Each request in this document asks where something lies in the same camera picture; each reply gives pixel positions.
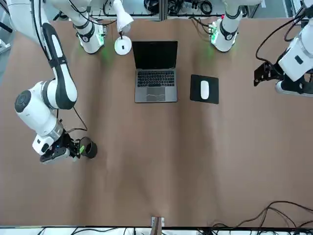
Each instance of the laptop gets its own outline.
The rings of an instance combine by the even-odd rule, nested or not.
[[[136,103],[177,102],[177,41],[133,42]]]

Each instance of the table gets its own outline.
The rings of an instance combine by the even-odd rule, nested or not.
[[[179,42],[179,101],[165,104],[134,103],[134,57],[115,54],[115,24],[106,47],[88,55],[70,23],[55,23],[98,155],[51,165],[40,164],[35,133],[15,114],[14,100],[53,74],[40,47],[18,34],[0,86],[0,224],[149,226],[153,215],[166,226],[234,226],[273,200],[313,208],[313,102],[277,94],[273,81],[253,87],[261,64],[255,50],[285,20],[242,20],[229,53],[214,50],[190,20],[136,20],[133,41]],[[261,54],[274,62],[288,45],[284,33]],[[191,74],[219,78],[219,105],[189,99]],[[81,126],[72,110],[60,116],[67,129]],[[310,219],[295,207],[277,208],[296,223]],[[265,226],[285,226],[268,216]]]

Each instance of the computer mouse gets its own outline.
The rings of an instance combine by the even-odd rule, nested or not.
[[[210,95],[209,83],[207,81],[201,81],[201,98],[208,99]]]

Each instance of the mouse pad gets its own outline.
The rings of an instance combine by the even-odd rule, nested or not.
[[[201,98],[201,81],[207,81],[209,83],[208,99]],[[190,99],[198,102],[219,104],[219,79],[192,74],[190,80]]]

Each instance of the desk lamp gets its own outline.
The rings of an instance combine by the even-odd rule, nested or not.
[[[133,18],[128,14],[123,7],[120,0],[114,0],[113,8],[116,12],[116,25],[117,32],[120,37],[116,39],[114,49],[119,55],[126,55],[132,49],[132,42],[129,37],[123,36],[123,33],[127,33],[131,29],[131,23],[134,21]]]

